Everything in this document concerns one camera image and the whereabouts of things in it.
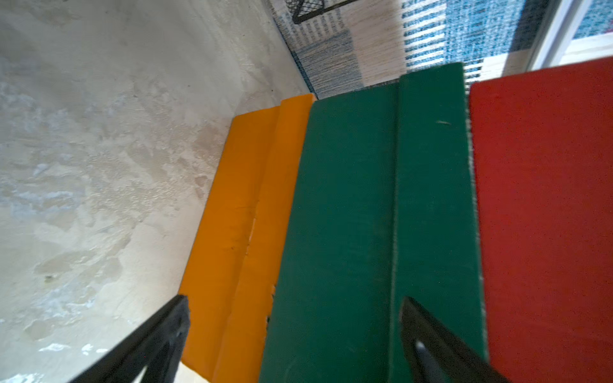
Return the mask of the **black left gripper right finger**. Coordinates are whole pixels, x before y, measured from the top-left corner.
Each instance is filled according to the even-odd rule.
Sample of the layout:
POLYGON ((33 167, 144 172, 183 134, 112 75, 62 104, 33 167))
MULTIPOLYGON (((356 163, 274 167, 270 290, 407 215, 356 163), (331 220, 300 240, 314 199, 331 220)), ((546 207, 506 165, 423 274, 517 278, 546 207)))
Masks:
POLYGON ((409 296, 402 300, 400 338, 414 382, 509 382, 409 296))

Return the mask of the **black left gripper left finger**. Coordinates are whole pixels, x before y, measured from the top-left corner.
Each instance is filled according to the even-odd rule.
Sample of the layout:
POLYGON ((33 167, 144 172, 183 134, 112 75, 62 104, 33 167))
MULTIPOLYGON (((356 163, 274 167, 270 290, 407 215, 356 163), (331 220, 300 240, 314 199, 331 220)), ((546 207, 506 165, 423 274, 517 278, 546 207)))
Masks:
POLYGON ((176 295, 72 382, 173 382, 190 325, 188 297, 176 295))

